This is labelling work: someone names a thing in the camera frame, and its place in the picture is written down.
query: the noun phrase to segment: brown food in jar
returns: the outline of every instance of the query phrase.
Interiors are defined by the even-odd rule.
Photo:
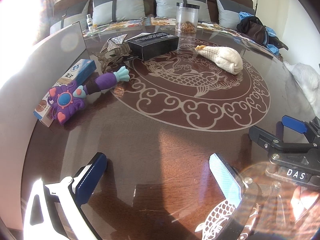
[[[196,26],[194,26],[191,22],[179,23],[178,25],[178,31],[184,33],[195,33],[196,29]]]

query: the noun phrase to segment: purple toy wand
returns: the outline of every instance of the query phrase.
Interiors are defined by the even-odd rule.
[[[129,70],[122,66],[117,72],[105,73],[91,79],[85,86],[77,87],[76,82],[72,81],[68,85],[51,88],[48,104],[53,107],[53,118],[64,124],[79,108],[84,108],[83,98],[87,95],[111,88],[119,81],[128,82],[129,79]]]

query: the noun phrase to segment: plastic jar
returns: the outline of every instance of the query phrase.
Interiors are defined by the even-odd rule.
[[[177,2],[176,30],[195,33],[199,18],[199,5]]]

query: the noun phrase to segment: white knitted glove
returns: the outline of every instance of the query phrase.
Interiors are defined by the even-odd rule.
[[[233,75],[238,74],[243,69],[241,56],[235,49],[201,45],[197,46],[195,51]]]

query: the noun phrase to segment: floral bedspread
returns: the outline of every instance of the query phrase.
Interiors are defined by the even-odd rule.
[[[148,17],[145,17],[141,20],[131,20],[131,21],[124,21],[124,22],[116,22],[116,23],[110,23],[107,25],[99,26],[96,30],[92,32],[86,32],[83,34],[85,37],[90,37],[94,34],[103,33],[106,31],[114,30],[114,29],[122,29],[127,27],[136,27],[136,26],[151,26],[151,25],[176,25],[176,19],[175,18],[159,18],[154,17],[153,15],[150,15]],[[277,57],[280,61],[283,61],[282,56],[276,56],[272,54],[269,50],[264,48],[263,46],[260,46],[256,44],[254,41],[250,40],[247,37],[244,37],[241,35],[241,33],[224,28],[220,26],[217,23],[209,24],[209,23],[198,23],[197,28],[199,29],[205,29],[210,31],[216,31],[216,32],[222,32],[227,33],[229,35],[232,35],[234,37],[235,42],[237,43],[245,43],[247,46],[254,48],[255,50],[261,51],[262,53],[266,53],[272,57]]]

